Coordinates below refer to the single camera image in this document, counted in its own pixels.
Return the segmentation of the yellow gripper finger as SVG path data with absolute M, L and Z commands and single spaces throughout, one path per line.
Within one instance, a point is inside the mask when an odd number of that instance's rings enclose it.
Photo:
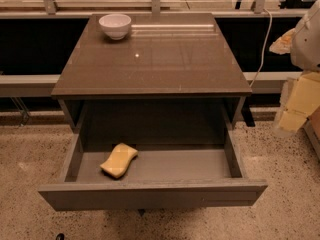
M 274 119 L 276 134 L 295 134 L 320 107 L 320 73 L 306 71 L 289 79 L 280 97 L 280 108 Z
M 294 28 L 285 32 L 281 37 L 271 44 L 269 51 L 278 55 L 289 54 L 294 33 Z

